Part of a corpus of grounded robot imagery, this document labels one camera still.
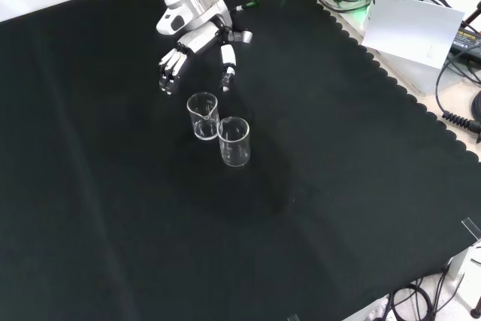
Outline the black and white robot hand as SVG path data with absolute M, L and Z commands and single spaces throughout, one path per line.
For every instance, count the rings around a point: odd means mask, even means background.
M 159 62 L 160 90 L 167 95 L 174 94 L 189 59 L 209 46 L 218 44 L 222 60 L 222 78 L 219 88 L 223 92 L 229 92 L 237 73 L 237 59 L 232 43 L 249 44 L 252 38 L 253 34 L 248 30 L 233 30 L 214 21 L 208 21 L 203 26 L 187 32 Z

